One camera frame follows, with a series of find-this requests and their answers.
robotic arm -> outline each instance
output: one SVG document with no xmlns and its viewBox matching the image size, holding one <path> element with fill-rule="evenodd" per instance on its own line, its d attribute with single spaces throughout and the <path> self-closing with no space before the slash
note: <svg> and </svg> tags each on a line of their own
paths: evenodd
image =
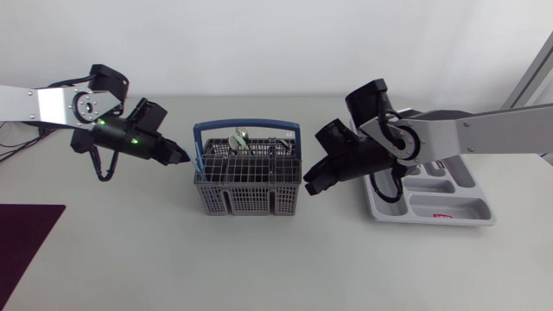
<svg viewBox="0 0 553 311">
<path fill-rule="evenodd" d="M 113 176 L 119 152 L 153 158 L 163 165 L 189 161 L 184 149 L 157 132 L 167 114 L 160 105 L 142 98 L 127 118 L 121 118 L 128 89 L 126 77 L 104 65 L 93 65 L 85 78 L 47 88 L 0 86 L 0 118 L 49 129 L 73 129 L 71 147 L 78 153 L 90 153 L 101 181 Z M 101 173 L 97 146 L 113 150 L 106 176 Z"/>
<path fill-rule="evenodd" d="M 397 202 L 401 179 L 417 165 L 459 154 L 546 153 L 553 150 L 553 104 L 471 114 L 464 111 L 394 111 L 378 79 L 346 97 L 359 136 L 339 119 L 315 136 L 328 155 L 303 179 L 309 194 L 337 181 L 371 175 L 375 192 Z M 373 173 L 392 168 L 397 196 L 378 191 Z"/>
</svg>

metal frame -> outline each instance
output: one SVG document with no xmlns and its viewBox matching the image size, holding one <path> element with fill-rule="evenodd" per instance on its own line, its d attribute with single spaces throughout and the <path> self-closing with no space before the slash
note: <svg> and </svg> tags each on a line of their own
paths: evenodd
<svg viewBox="0 0 553 311">
<path fill-rule="evenodd" d="M 93 92 L 86 87 L 0 86 L 3 121 L 44 122 L 91 130 L 98 117 L 120 104 L 111 93 Z"/>
<path fill-rule="evenodd" d="M 413 166 L 459 154 L 550 152 L 552 117 L 553 104 L 437 119 L 407 117 L 388 124 L 394 136 L 405 142 L 403 150 L 397 150 L 382 135 L 376 118 L 360 129 L 395 155 L 400 164 Z M 418 153 L 415 144 L 420 147 Z"/>
<path fill-rule="evenodd" d="M 543 89 L 553 80 L 553 33 L 537 53 L 522 79 L 501 109 L 534 105 Z"/>
</svg>

white wall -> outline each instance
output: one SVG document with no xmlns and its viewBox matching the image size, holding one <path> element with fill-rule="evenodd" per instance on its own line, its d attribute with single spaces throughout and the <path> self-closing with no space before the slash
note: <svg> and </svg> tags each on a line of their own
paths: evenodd
<svg viewBox="0 0 553 311">
<path fill-rule="evenodd" d="M 497 109 L 553 28 L 550 0 L 0 2 L 0 84 L 44 86 L 92 63 L 131 96 L 339 94 Z"/>
</svg>

wire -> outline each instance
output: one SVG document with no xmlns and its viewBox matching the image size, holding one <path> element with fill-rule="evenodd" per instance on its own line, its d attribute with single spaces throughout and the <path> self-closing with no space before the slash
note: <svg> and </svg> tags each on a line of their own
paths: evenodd
<svg viewBox="0 0 553 311">
<path fill-rule="evenodd" d="M 397 189 L 395 197 L 389 197 L 389 196 L 387 196 L 387 195 L 380 192 L 380 189 L 378 189 L 377 181 L 374 177 L 374 174 L 371 174 L 370 178 L 371 178 L 372 189 L 374 190 L 375 193 L 378 194 L 380 199 L 384 200 L 385 202 L 396 203 L 401 199 L 402 195 L 404 194 L 404 185 L 401 182 L 401 178 L 397 178 L 397 177 L 392 176 L 392 179 L 394 181 L 394 185 L 396 185 L 396 189 Z"/>
<path fill-rule="evenodd" d="M 388 111 L 386 111 L 386 113 L 390 113 L 390 114 L 396 116 L 397 119 L 399 119 L 399 120 L 402 119 L 402 118 L 401 118 L 401 115 L 400 115 L 397 111 L 388 110 Z"/>
<path fill-rule="evenodd" d="M 3 156 L 3 158 L 0 158 L 0 163 L 10 159 L 12 156 L 15 156 L 18 152 L 36 145 L 42 139 L 46 138 L 47 136 L 49 136 L 50 134 L 52 134 L 54 132 L 55 132 L 55 130 L 52 130 L 52 129 L 39 128 L 38 129 L 38 137 L 35 137 L 35 138 L 25 142 L 25 143 L 20 143 L 20 144 L 15 145 L 16 147 L 18 146 L 17 149 L 13 149 L 13 150 L 10 150 L 10 151 L 7 151 L 7 152 L 4 152 L 4 153 L 0 154 L 0 156 Z"/>
<path fill-rule="evenodd" d="M 382 131 L 382 135 L 396 148 L 403 149 L 404 147 L 400 144 L 400 142 L 391 134 L 391 130 L 388 127 L 388 119 L 386 118 L 386 101 L 384 94 L 380 92 L 378 94 L 378 125 L 380 126 L 380 131 Z M 398 115 L 397 112 L 394 111 L 392 113 L 393 115 Z"/>
<path fill-rule="evenodd" d="M 113 151 L 113 156 L 111 157 L 110 168 L 107 169 L 107 174 L 102 175 L 102 161 L 100 160 L 100 154 L 96 146 L 92 146 L 92 149 L 88 151 L 90 157 L 92 158 L 92 164 L 94 165 L 94 170 L 96 170 L 96 175 L 100 181 L 108 181 L 113 177 L 115 173 L 115 167 L 118 164 L 119 152 Z"/>
<path fill-rule="evenodd" d="M 83 82 L 90 81 L 90 80 L 94 79 L 95 77 L 96 77 L 96 74 L 91 74 L 91 75 L 89 75 L 87 77 L 84 77 L 84 78 L 68 79 L 68 80 L 64 80 L 64 81 L 60 81 L 60 82 L 55 82 L 55 83 L 52 83 L 51 85 L 49 85 L 48 87 L 73 86 L 74 84 L 77 84 L 77 83 L 83 83 Z"/>
</svg>

gray plastic basket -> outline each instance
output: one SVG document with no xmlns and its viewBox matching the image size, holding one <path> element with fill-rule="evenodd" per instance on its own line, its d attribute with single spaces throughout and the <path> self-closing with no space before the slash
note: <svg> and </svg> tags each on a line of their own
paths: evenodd
<svg viewBox="0 0 553 311">
<path fill-rule="evenodd" d="M 250 150 L 232 151 L 227 138 L 208 139 L 200 156 L 203 174 L 194 175 L 208 215 L 294 215 L 302 160 L 299 124 L 264 119 L 232 119 L 196 124 L 201 131 L 235 126 L 294 130 L 295 139 L 249 139 Z"/>
</svg>

